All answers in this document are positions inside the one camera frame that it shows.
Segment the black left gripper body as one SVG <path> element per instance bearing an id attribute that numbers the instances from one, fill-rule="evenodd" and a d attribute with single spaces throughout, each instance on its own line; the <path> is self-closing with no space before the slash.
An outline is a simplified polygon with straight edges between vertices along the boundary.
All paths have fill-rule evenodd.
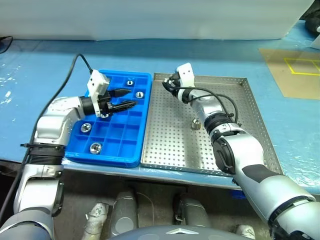
<path id="1" fill-rule="evenodd" d="M 113 115 L 113 104 L 111 103 L 111 95 L 108 91 L 104 95 L 99 95 L 99 110 L 101 117 L 109 117 Z"/>

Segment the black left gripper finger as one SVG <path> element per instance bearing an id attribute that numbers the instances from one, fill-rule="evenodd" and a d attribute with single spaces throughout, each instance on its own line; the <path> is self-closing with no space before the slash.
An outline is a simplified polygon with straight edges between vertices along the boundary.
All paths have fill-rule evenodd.
<path id="1" fill-rule="evenodd" d="M 137 101 L 132 101 L 132 100 L 126 100 L 123 101 L 119 104 L 111 104 L 109 108 L 110 113 L 119 113 L 126 111 L 130 108 L 133 108 L 138 102 Z"/>
<path id="2" fill-rule="evenodd" d="M 131 90 L 127 88 L 115 88 L 108 90 L 107 92 L 111 98 L 119 98 L 129 94 Z"/>

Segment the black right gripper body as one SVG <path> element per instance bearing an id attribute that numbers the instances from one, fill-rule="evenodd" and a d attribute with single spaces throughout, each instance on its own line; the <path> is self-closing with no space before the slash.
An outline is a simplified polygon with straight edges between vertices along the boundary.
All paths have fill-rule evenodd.
<path id="1" fill-rule="evenodd" d="M 168 84 L 170 91 L 179 90 L 181 87 L 180 74 L 178 72 L 173 73 L 168 79 Z"/>

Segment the blue compartment tray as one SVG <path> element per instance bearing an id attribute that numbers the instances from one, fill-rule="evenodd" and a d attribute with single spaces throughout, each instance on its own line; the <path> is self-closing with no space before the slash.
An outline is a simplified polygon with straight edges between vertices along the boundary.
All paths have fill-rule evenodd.
<path id="1" fill-rule="evenodd" d="M 101 70 L 110 80 L 109 90 L 130 89 L 123 97 L 113 98 L 113 104 L 123 101 L 137 101 L 137 104 L 107 118 L 88 115 L 78 121 L 71 132 L 65 158 L 79 163 L 91 165 L 117 166 L 135 168 L 140 164 L 144 134 L 148 116 L 148 108 L 152 89 L 152 77 L 149 73 Z M 127 81 L 134 81 L 128 86 Z M 136 92 L 143 92 L 144 98 L 136 98 Z M 90 123 L 92 129 L 88 133 L 80 131 L 82 124 Z M 91 154 L 90 145 L 100 143 L 100 154 Z"/>

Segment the perforated metal tray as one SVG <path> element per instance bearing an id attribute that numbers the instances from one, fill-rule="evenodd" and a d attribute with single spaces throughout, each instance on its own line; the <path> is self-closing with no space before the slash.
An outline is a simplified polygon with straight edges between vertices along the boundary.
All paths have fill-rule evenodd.
<path id="1" fill-rule="evenodd" d="M 191 127 L 196 113 L 167 92 L 162 82 L 168 73 L 155 73 L 149 101 L 141 166 L 169 171 L 226 176 L 216 166 L 209 135 Z M 264 165 L 282 173 L 272 141 L 246 78 L 201 76 L 195 85 L 226 95 L 238 108 L 238 123 L 261 144 Z"/>

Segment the metal nut bottom compartment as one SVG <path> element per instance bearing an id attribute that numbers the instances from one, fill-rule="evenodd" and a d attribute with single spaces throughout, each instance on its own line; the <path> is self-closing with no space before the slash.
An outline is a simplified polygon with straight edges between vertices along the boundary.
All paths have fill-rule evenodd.
<path id="1" fill-rule="evenodd" d="M 93 142 L 89 147 L 90 153 L 94 155 L 100 154 L 101 150 L 102 150 L 102 145 L 99 142 Z"/>

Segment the white backdrop board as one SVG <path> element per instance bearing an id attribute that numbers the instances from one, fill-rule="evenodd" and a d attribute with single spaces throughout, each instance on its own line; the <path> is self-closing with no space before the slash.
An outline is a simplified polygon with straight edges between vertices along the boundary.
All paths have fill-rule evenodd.
<path id="1" fill-rule="evenodd" d="M 31 40 L 274 40 L 314 0 L 0 0 L 0 36 Z"/>

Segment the brown floor mat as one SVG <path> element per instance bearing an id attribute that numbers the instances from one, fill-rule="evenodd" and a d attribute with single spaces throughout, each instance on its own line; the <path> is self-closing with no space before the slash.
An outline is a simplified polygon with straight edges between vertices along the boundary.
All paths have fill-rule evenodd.
<path id="1" fill-rule="evenodd" d="M 260 48 L 282 95 L 320 101 L 320 52 Z"/>

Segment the dark grey rounded shape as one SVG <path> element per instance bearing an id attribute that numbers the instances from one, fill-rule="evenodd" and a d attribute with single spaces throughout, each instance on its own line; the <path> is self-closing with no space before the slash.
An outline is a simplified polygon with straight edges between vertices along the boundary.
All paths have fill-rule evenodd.
<path id="1" fill-rule="evenodd" d="M 176 194 L 172 200 L 172 208 L 174 225 L 211 227 L 205 207 L 187 194 Z"/>
<path id="2" fill-rule="evenodd" d="M 139 226 L 138 220 L 138 205 L 133 191 L 122 191 L 113 204 L 109 237 L 115 237 L 119 234 L 137 229 Z"/>

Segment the scuffed white rounded shape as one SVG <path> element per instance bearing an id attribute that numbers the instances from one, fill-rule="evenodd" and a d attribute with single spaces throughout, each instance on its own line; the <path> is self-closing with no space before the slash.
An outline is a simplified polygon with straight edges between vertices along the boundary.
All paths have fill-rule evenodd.
<path id="1" fill-rule="evenodd" d="M 109 205 L 106 203 L 98 202 L 93 206 L 86 214 L 86 224 L 81 240 L 100 240 L 108 211 Z"/>
<path id="2" fill-rule="evenodd" d="M 246 237 L 252 240 L 256 240 L 256 234 L 254 228 L 250 225 L 239 224 L 236 227 L 236 234 L 242 237 Z"/>

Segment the grey curved shell with emblem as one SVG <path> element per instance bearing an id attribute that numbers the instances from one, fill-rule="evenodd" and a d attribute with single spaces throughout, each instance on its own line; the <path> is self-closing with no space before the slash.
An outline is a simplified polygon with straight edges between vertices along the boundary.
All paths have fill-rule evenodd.
<path id="1" fill-rule="evenodd" d="M 109 240 L 246 240 L 245 237 L 214 228 L 189 225 L 156 225 L 136 228 Z"/>

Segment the white plastic object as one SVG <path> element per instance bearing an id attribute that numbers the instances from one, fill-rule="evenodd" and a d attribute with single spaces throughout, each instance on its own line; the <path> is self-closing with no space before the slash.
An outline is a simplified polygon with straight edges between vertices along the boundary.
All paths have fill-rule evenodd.
<path id="1" fill-rule="evenodd" d="M 320 25 L 317 27 L 316 32 L 318 33 L 318 36 L 315 38 L 315 40 L 311 44 L 311 48 L 320 50 Z"/>

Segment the black round object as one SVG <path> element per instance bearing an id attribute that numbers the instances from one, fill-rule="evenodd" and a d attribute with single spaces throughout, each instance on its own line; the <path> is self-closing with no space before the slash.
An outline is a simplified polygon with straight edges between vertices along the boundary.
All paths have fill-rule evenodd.
<path id="1" fill-rule="evenodd" d="M 305 28 L 315 36 L 320 34 L 320 11 L 315 11 L 306 17 Z"/>

